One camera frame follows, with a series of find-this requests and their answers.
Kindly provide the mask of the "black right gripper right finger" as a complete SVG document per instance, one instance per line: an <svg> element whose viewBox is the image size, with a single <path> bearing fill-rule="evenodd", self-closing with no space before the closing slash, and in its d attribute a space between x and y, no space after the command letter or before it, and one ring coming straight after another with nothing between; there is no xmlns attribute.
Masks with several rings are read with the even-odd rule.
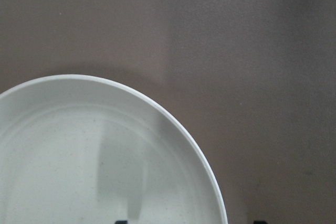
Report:
<svg viewBox="0 0 336 224"><path fill-rule="evenodd" d="M267 222L263 220L255 220L253 224L267 224Z"/></svg>

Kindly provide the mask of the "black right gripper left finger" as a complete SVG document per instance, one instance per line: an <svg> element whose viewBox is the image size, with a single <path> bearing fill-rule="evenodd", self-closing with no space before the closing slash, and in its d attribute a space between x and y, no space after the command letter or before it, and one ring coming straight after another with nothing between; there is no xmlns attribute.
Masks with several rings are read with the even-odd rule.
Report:
<svg viewBox="0 0 336 224"><path fill-rule="evenodd" d="M127 220L117 220L115 224L128 224Z"/></svg>

